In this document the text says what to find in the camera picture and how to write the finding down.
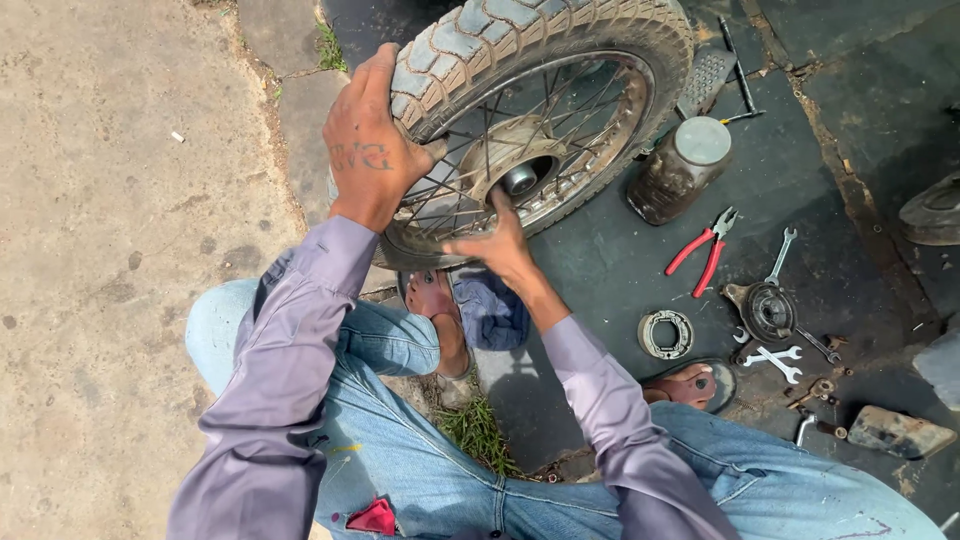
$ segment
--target shirt cuff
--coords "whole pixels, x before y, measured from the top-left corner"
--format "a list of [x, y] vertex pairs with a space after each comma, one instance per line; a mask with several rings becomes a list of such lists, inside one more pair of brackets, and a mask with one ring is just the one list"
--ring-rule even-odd
[[560, 382], [591, 371], [607, 354], [606, 347], [580, 321], [567, 315], [540, 337]]
[[356, 298], [379, 239], [363, 225], [336, 215], [306, 234], [292, 266], [333, 292]]

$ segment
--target shirt sleeve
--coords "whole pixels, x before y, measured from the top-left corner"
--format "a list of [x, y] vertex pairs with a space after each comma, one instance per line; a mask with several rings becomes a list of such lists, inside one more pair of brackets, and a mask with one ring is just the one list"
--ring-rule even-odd
[[336, 216], [294, 249], [238, 344], [233, 378], [200, 418], [206, 448], [174, 498], [169, 540], [307, 537], [326, 460], [300, 441], [323, 424], [340, 324], [376, 241]]
[[736, 539], [696, 475], [666, 448], [643, 389], [573, 315], [543, 334], [604, 483], [620, 500], [622, 538]]

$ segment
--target red-handled pliers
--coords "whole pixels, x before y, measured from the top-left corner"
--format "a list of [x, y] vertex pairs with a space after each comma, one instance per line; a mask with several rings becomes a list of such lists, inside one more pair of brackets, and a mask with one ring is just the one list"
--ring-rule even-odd
[[707, 259], [707, 268], [704, 269], [704, 275], [700, 277], [700, 281], [697, 282], [697, 287], [693, 289], [693, 298], [700, 298], [700, 295], [704, 294], [704, 290], [707, 289], [707, 283], [710, 282], [710, 278], [713, 277], [713, 271], [717, 269], [717, 260], [720, 259], [720, 250], [726, 246], [726, 242], [721, 240], [724, 234], [733, 227], [733, 222], [736, 221], [736, 216], [740, 212], [733, 211], [733, 207], [725, 209], [717, 217], [716, 224], [713, 225], [713, 229], [704, 229], [704, 233], [694, 238], [692, 242], [686, 244], [686, 247], [681, 249], [676, 257], [673, 258], [673, 261], [669, 266], [666, 267], [666, 275], [669, 276], [673, 274], [677, 267], [680, 266], [680, 263], [684, 261], [686, 256], [693, 253], [693, 250], [700, 247], [701, 244], [710, 240], [711, 238], [716, 238], [716, 241], [713, 242], [713, 245], [710, 247], [710, 256]]

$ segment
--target red rag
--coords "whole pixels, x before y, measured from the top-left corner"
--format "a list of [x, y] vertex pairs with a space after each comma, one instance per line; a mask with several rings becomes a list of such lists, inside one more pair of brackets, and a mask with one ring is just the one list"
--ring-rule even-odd
[[396, 517], [386, 499], [374, 499], [367, 509], [361, 510], [347, 519], [347, 528], [380, 532], [394, 535]]

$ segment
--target concrete ground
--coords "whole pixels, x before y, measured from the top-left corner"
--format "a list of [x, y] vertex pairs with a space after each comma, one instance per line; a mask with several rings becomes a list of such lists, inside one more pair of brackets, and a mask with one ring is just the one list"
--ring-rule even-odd
[[274, 104], [234, 12], [4, 5], [0, 538], [160, 538], [212, 398], [190, 306], [305, 231]]

